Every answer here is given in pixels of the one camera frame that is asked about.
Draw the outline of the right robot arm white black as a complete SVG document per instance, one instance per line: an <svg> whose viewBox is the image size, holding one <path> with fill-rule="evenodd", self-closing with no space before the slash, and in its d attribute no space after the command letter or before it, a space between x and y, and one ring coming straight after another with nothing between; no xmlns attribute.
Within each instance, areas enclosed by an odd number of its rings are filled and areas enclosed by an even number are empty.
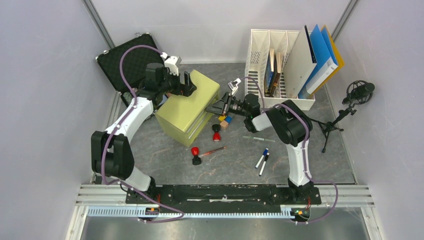
<svg viewBox="0 0 424 240"><path fill-rule="evenodd" d="M314 188L308 160L310 131L313 129L311 120L292 100L265 111L261 111L260 107L259 97L255 94L249 93L240 101L227 92L205 110L220 116L228 113L243 116L245 128L251 133L273 128L287 148L289 199L295 204L302 204Z"/></svg>

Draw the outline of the blue plastic folder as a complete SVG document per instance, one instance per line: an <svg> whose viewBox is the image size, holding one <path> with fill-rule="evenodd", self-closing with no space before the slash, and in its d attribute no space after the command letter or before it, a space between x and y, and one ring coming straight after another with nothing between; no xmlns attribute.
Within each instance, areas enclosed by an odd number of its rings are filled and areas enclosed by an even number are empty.
<svg viewBox="0 0 424 240"><path fill-rule="evenodd" d="M325 64L325 57L329 57L329 53L327 52L327 48L325 45L325 42L323 41L323 38L321 36L321 28L318 25L316 25L314 27L314 29L312 30L310 36L310 41L312 44L312 48L315 54L315 59L316 59L316 66L314 68L314 70L312 71L312 73L310 74L308 80L306 81L306 83L304 84L303 88L300 90L299 94L298 94L298 98L299 99L308 99L310 98L313 94L311 94L312 90L310 90L310 87L312 85L311 80L316 79L316 77L314 77L314 75L318 72L318 70L320 69L320 65L324 65Z"/></svg>

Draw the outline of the green drawer cabinet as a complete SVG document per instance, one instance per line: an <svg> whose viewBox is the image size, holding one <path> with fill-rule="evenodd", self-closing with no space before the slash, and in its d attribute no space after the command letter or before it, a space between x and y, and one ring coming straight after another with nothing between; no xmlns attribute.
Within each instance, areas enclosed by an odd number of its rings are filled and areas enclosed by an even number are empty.
<svg viewBox="0 0 424 240"><path fill-rule="evenodd" d="M169 137L190 147L212 113L206 108L219 100L220 84L197 70L189 73L196 90L188 97L172 95L156 112L155 117Z"/></svg>

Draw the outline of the Animal Farm book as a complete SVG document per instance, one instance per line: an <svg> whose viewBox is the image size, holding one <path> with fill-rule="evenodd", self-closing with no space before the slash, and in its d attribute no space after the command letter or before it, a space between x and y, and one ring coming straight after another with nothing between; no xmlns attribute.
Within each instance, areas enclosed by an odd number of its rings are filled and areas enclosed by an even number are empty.
<svg viewBox="0 0 424 240"><path fill-rule="evenodd" d="M270 48L268 51L267 62L264 73L264 92L266 93L269 89L270 83L274 75L274 61L275 61L275 49Z"/></svg>

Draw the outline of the orange plastic folder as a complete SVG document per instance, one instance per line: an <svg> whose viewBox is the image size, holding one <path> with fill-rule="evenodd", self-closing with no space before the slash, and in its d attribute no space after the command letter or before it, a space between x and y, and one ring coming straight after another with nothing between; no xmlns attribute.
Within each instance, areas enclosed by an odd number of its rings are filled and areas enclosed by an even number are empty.
<svg viewBox="0 0 424 240"><path fill-rule="evenodd" d="M329 57L325 57L324 64L320 65L320 69L314 75L316 78L310 81L310 83L312 83L311 87L309 87L310 90L312 90L311 94L315 94L345 65L345 62L326 25L321 28L320 34L325 42Z"/></svg>

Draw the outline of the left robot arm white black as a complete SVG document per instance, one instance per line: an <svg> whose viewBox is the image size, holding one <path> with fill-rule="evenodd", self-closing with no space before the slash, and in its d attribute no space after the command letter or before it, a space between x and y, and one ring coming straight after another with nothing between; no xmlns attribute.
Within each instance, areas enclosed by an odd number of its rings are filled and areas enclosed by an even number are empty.
<svg viewBox="0 0 424 240"><path fill-rule="evenodd" d="M137 196L145 204L153 203L157 198L154 179L135 166L131 140L142 123L158 109L166 94L189 97L196 90L187 71L180 79L170 67L149 63L145 78L124 113L106 130L95 131L91 136L91 168L101 174L102 182L109 184L107 177L115 182L124 181L138 190Z"/></svg>

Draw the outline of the brown small book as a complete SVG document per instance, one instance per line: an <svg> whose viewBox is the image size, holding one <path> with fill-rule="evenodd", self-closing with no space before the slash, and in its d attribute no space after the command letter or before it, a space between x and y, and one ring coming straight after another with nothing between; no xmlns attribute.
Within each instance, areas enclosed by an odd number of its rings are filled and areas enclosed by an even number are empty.
<svg viewBox="0 0 424 240"><path fill-rule="evenodd" d="M285 55L281 52L274 52L274 60L273 60L273 71L272 71L272 78L270 80L270 85L268 88L268 93L270 97L274 96L275 90L277 88L277 85L279 83L281 73L283 70L283 63L284 63Z"/></svg>

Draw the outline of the blue capped white marker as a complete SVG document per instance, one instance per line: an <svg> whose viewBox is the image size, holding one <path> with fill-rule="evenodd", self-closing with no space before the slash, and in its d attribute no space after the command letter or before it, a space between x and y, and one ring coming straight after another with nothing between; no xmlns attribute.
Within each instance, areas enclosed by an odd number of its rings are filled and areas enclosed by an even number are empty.
<svg viewBox="0 0 424 240"><path fill-rule="evenodd" d="M264 160L264 158L265 158L265 156L267 155L268 151L269 151L269 149L268 149L268 148L265 148L265 149L264 149L264 151L263 151L263 153L262 153L261 157L259 158L259 160L257 161L257 163L256 163L256 165L255 165L255 169L257 169L257 168L259 167L260 163L262 162L262 160Z"/></svg>

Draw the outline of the black capped white marker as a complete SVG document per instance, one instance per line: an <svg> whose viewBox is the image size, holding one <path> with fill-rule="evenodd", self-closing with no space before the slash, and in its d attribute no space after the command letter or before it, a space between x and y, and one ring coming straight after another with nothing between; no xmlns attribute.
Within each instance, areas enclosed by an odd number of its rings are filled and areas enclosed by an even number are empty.
<svg viewBox="0 0 424 240"><path fill-rule="evenodd" d="M263 159L262 166L261 166L259 174L258 174L260 177L263 175L263 172L264 172L264 169L265 169L265 166L266 166L266 163L268 161L269 156L270 156L270 153L268 152Z"/></svg>

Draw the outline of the white paper box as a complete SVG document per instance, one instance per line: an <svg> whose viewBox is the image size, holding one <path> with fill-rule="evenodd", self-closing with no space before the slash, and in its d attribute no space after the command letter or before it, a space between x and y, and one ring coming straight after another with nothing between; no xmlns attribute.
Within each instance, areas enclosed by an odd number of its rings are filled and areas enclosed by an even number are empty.
<svg viewBox="0 0 424 240"><path fill-rule="evenodd" d="M298 34L286 65L283 68L286 97L295 99L305 85L317 60L306 25Z"/></svg>

